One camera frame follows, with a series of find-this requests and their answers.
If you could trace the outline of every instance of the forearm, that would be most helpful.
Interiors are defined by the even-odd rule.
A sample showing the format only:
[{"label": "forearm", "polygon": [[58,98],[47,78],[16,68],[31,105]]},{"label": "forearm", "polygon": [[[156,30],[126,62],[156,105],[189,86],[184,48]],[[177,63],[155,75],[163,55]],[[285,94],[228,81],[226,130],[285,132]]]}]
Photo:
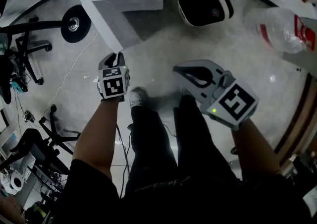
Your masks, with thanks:
[{"label": "forearm", "polygon": [[245,179],[281,173],[277,155],[250,119],[232,136]]},{"label": "forearm", "polygon": [[81,133],[73,155],[100,170],[111,179],[119,98],[100,103]]}]

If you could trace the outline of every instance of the person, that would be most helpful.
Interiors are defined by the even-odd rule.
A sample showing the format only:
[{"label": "person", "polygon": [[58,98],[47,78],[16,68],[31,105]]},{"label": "person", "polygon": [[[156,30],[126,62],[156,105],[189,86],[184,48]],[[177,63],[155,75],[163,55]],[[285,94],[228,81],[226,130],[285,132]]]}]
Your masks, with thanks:
[{"label": "person", "polygon": [[141,88],[130,92],[135,159],[119,199],[110,167],[119,98],[102,100],[75,147],[54,223],[264,222],[309,220],[309,210],[281,175],[279,161],[248,119],[233,139],[243,181],[215,147],[190,95],[174,109],[178,165],[157,112]]}]

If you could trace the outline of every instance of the black shirt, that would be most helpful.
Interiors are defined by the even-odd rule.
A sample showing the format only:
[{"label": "black shirt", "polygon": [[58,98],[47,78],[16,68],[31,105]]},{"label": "black shirt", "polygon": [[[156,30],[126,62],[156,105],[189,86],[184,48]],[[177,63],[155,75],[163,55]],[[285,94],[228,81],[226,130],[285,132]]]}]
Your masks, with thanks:
[{"label": "black shirt", "polygon": [[106,175],[74,160],[53,223],[307,223],[309,220],[305,203],[281,175],[251,186],[226,183],[206,172],[153,184],[119,199]]}]

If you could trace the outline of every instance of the concrete floor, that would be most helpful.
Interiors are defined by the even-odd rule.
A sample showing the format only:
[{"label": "concrete floor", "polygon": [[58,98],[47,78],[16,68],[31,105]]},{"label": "concrete floor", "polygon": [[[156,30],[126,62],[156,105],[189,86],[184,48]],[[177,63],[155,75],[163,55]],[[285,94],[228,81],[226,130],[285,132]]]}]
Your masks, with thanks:
[{"label": "concrete floor", "polygon": [[[235,77],[246,81],[260,98],[257,111],[252,119],[262,134],[275,147],[284,134],[298,104],[303,90],[306,73],[296,71],[296,67],[280,59],[281,54],[268,48],[248,35],[243,26],[244,11],[253,6],[265,7],[257,0],[231,0],[233,17],[219,24],[205,28],[186,26],[177,8],[177,0],[165,0],[162,11],[141,11],[126,13],[127,18],[137,31],[141,43],[125,49],[125,61],[130,69],[131,87],[144,87],[156,106],[162,121],[175,134],[172,108],[179,100],[180,86],[172,74],[174,65],[190,59],[210,59]],[[51,0],[27,15],[22,21],[37,15],[40,20],[62,19],[64,13],[77,0]],[[83,48],[96,36],[92,25],[87,37],[77,44],[67,43],[59,29],[34,32],[37,40],[49,40],[53,50],[49,53],[39,51],[32,54],[30,60],[36,68],[36,74],[44,78],[44,85],[31,81],[29,91],[19,94],[24,110],[29,110],[36,119],[35,125],[42,117],[45,107],[55,95],[65,74],[70,70]],[[100,60],[111,53],[100,35],[82,53],[72,72],[58,95],[53,99],[56,104],[58,130],[60,134],[70,135],[65,130],[82,131],[100,102],[94,80]],[[9,105],[10,118],[17,124],[17,112],[13,100]],[[130,131],[127,126],[132,122],[129,101],[120,103],[118,126],[123,141],[128,144]],[[21,131],[33,126],[24,124],[20,119]],[[206,117],[212,138],[216,146],[228,161],[236,160],[230,154],[234,146],[230,129]],[[47,134],[39,129],[44,138]],[[172,149],[177,154],[176,139],[170,135]],[[61,150],[59,157],[70,166],[71,156]],[[130,149],[129,162],[133,163],[134,153]],[[116,139],[113,164],[124,165],[122,147]],[[124,167],[111,169],[113,183],[118,191],[122,185]]]}]

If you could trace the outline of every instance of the clear plastic bottle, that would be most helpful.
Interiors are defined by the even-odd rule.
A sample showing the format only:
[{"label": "clear plastic bottle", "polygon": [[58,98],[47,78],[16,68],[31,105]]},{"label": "clear plastic bottle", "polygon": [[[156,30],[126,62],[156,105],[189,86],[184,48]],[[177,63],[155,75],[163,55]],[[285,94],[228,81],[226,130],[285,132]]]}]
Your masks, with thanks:
[{"label": "clear plastic bottle", "polygon": [[306,48],[315,49],[314,31],[289,9],[252,8],[244,18],[244,25],[278,51],[298,53]]}]

